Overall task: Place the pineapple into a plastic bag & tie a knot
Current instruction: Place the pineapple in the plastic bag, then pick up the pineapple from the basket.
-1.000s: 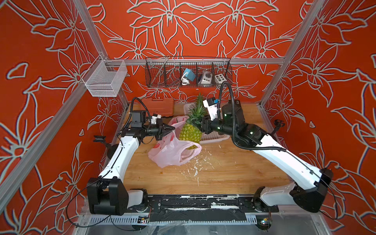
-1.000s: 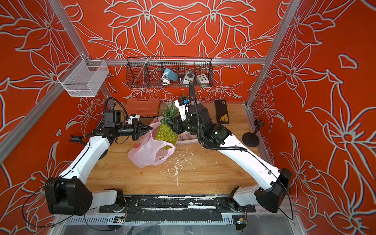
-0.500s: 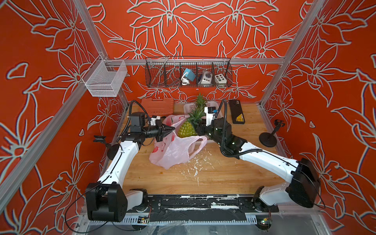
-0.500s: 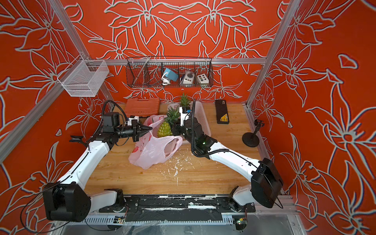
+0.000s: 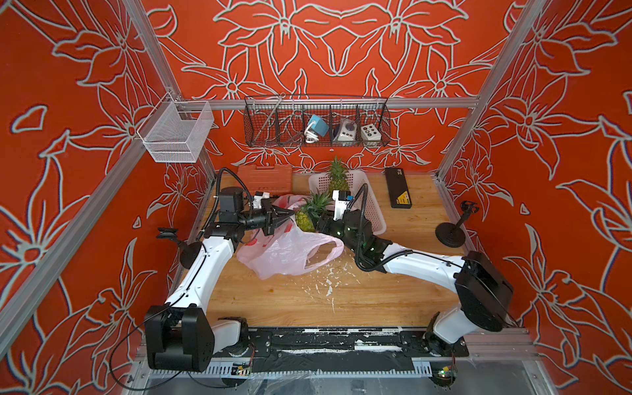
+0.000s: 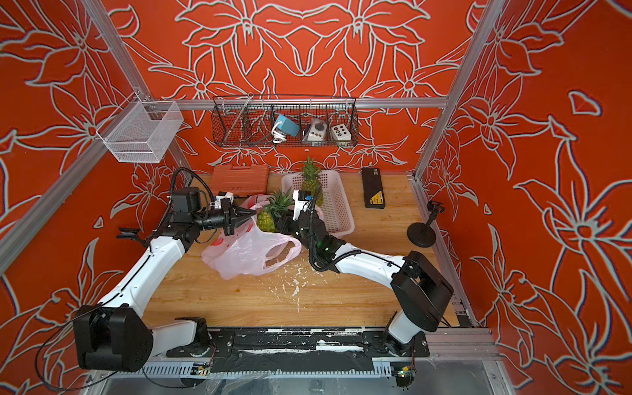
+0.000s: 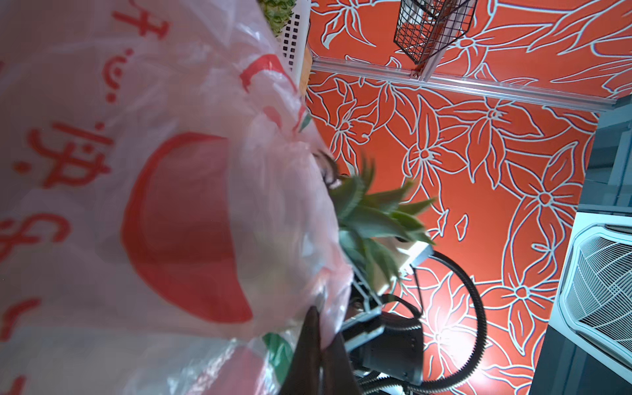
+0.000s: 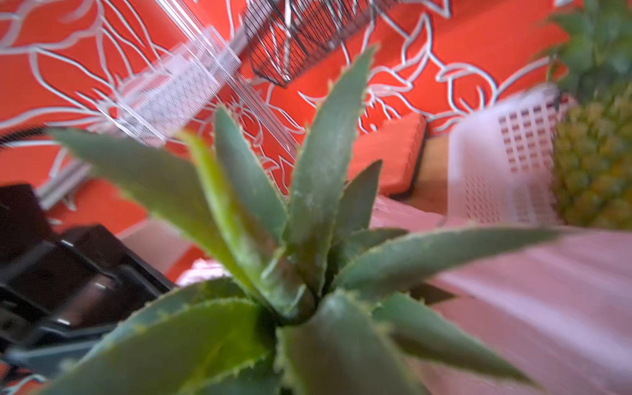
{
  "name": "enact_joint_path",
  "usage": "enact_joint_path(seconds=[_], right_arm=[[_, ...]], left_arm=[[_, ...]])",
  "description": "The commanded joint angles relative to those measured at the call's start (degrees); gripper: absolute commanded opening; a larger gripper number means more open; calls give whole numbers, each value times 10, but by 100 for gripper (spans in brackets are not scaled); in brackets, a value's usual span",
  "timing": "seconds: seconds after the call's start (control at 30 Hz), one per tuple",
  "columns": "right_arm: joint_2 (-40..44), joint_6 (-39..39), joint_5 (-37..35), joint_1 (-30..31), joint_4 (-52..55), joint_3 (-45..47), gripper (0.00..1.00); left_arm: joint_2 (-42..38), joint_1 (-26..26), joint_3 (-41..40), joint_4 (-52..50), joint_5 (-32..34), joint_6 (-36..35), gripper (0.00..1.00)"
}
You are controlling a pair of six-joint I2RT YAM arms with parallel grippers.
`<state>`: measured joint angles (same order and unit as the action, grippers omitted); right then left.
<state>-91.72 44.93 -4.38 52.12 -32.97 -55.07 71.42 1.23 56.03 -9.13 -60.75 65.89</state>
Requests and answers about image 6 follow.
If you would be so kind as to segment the white perforated plastic basket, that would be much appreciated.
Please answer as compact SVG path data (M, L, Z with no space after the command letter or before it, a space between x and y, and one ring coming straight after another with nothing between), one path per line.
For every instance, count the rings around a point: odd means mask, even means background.
M321 171L324 203L320 217L330 235L342 239L355 230L355 222L340 174L337 171Z

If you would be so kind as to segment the pink plastic bag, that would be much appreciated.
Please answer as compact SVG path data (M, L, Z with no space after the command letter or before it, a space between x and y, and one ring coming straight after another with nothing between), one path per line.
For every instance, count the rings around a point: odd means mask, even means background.
M222 279L263 276L272 273L301 254L303 245L297 238L262 231L255 219L235 228L235 234L221 231L201 253L202 261L217 271Z

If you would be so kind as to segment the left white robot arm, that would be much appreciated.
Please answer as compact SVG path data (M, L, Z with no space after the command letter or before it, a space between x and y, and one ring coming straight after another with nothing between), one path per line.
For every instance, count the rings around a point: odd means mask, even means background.
M210 351L212 340L205 319L182 317L150 329L143 314L165 276L201 232L222 229L233 235L255 214L228 199L214 209L175 204L156 238L120 283L97 304L77 311L72 328L79 367L136 372L151 357L179 347L194 354Z

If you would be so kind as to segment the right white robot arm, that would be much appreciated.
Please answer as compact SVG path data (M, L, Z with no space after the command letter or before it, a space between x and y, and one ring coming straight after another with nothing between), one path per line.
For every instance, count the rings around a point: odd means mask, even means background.
M418 333L435 332L442 324L454 288L424 254L392 256L363 250L329 234L324 222L306 211L282 215L277 228L306 247L315 271L362 277L393 292L400 311L386 328L388 341L407 345Z

